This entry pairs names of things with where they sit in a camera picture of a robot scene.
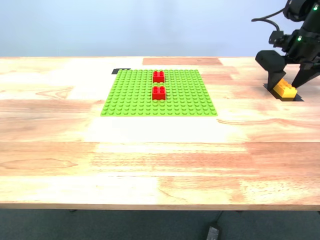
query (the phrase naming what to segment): green lego baseplate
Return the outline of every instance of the green lego baseplate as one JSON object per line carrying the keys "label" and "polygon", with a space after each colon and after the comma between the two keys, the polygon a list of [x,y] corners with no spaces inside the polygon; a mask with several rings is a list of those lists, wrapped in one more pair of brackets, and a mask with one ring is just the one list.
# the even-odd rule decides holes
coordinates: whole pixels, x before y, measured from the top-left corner
{"label": "green lego baseplate", "polygon": [[[164,83],[153,72],[164,71]],[[152,100],[152,88],[164,86],[166,100]],[[101,116],[211,116],[217,111],[198,70],[119,70]]]}

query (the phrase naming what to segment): wooden table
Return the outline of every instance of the wooden table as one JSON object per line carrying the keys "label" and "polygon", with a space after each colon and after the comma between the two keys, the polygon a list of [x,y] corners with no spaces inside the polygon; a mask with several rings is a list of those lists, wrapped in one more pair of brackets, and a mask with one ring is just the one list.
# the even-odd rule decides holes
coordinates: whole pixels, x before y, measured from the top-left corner
{"label": "wooden table", "polygon": [[[100,117],[116,68],[198,69],[218,117]],[[266,83],[253,57],[0,58],[0,208],[319,211],[320,79]]]}

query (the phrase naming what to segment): lego brick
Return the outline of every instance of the lego brick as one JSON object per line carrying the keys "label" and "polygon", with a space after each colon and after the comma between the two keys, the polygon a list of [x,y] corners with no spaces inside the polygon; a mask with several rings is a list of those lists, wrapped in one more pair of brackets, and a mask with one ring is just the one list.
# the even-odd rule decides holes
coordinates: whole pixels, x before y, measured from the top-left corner
{"label": "lego brick", "polygon": [[119,70],[130,70],[131,68],[115,68],[111,74],[118,74]]}
{"label": "lego brick", "polygon": [[152,100],[166,100],[166,88],[154,86],[152,88]]}
{"label": "lego brick", "polygon": [[289,84],[286,80],[283,78],[278,82],[278,84],[273,88],[273,90],[279,94],[281,98],[295,98],[297,94],[297,89],[291,84]]}
{"label": "lego brick", "polygon": [[[198,70],[165,69],[165,82],[160,83],[153,83],[154,71],[119,70],[101,116],[217,116]],[[152,100],[152,88],[161,86],[165,100]]]}
{"label": "lego brick", "polygon": [[163,71],[154,71],[152,79],[154,83],[164,83],[165,73]]}

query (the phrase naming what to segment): blue wall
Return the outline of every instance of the blue wall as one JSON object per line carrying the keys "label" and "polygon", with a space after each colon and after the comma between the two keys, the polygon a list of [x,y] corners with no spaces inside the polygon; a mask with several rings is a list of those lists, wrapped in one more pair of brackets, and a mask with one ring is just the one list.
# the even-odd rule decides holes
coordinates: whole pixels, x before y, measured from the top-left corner
{"label": "blue wall", "polygon": [[[0,56],[255,56],[286,0],[9,0]],[[291,34],[302,23],[273,18]]]}

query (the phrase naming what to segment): gray floor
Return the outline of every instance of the gray floor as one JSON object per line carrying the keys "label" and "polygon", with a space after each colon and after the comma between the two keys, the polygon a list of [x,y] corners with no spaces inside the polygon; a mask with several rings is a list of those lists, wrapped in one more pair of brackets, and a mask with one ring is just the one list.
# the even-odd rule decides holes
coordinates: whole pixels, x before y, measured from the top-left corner
{"label": "gray floor", "polygon": [[[205,240],[217,211],[0,209],[0,240]],[[221,240],[319,240],[315,211],[226,211]]]}

